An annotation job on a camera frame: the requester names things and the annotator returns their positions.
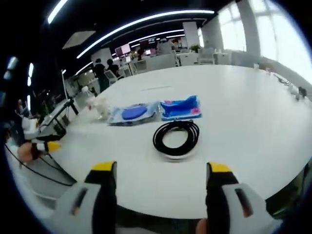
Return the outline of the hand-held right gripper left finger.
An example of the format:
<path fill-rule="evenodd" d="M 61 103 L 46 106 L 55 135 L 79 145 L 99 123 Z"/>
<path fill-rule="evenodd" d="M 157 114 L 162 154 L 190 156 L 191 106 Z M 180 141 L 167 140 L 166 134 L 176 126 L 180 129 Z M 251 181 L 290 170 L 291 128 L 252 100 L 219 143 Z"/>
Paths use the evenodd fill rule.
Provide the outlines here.
<path fill-rule="evenodd" d="M 116 189 L 117 162 L 98 163 L 59 198 L 44 224 L 54 234 L 115 234 Z"/>

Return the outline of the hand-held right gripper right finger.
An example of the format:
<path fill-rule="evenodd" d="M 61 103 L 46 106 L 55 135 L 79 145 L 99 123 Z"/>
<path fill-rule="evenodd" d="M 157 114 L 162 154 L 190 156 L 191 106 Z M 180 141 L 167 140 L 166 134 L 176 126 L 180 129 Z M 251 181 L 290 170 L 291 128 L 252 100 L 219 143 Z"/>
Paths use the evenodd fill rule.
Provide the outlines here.
<path fill-rule="evenodd" d="M 206 191 L 210 234 L 272 234 L 282 224 L 268 213 L 265 200 L 240 183 L 227 165 L 207 163 Z"/>

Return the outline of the person's left hand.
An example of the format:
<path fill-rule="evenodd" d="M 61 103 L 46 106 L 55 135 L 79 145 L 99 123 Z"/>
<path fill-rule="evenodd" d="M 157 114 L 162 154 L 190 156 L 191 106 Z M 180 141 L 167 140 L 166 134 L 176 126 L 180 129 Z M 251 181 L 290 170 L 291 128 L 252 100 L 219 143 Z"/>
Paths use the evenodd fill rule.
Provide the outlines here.
<path fill-rule="evenodd" d="M 41 152 L 37 149 L 35 143 L 26 142 L 18 148 L 18 158 L 23 163 L 28 163 L 38 159 Z"/>

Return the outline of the person's right hand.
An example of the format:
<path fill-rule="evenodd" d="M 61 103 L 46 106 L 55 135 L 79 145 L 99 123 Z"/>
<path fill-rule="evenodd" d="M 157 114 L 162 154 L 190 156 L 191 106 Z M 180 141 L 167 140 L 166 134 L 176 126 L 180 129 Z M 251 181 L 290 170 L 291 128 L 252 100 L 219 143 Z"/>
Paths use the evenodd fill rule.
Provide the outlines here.
<path fill-rule="evenodd" d="M 196 228 L 195 228 L 196 234 L 207 234 L 208 228 L 207 228 L 207 219 L 202 218 L 198 221 Z"/>

